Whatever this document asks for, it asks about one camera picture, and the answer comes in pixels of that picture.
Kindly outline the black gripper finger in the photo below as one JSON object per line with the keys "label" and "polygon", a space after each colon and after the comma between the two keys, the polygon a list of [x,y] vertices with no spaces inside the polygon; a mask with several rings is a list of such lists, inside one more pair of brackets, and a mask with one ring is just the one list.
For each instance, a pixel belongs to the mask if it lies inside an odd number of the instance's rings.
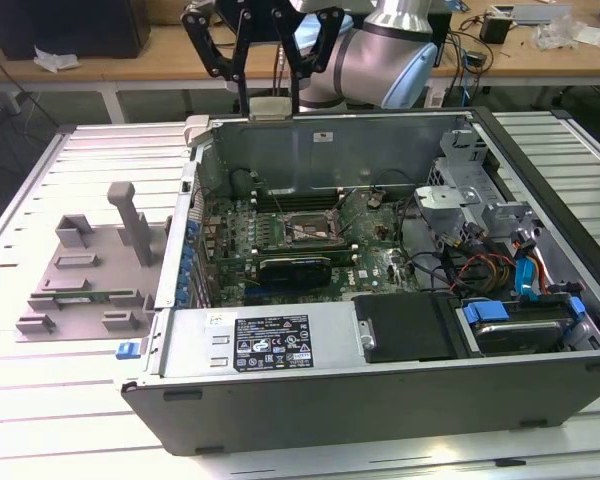
{"label": "black gripper finger", "polygon": [[301,81],[309,79],[313,73],[322,73],[327,67],[344,20],[344,10],[324,7],[316,11],[320,29],[313,47],[303,55],[295,40],[295,31],[305,16],[293,7],[272,8],[272,21],[291,71],[289,93],[293,115],[299,112]]}
{"label": "black gripper finger", "polygon": [[208,3],[190,3],[181,15],[187,35],[196,49],[207,73],[233,82],[237,88],[240,113],[249,115],[245,66],[251,42],[251,9],[245,5],[238,10],[238,27],[231,58],[224,57],[209,33],[210,22],[201,11]]}

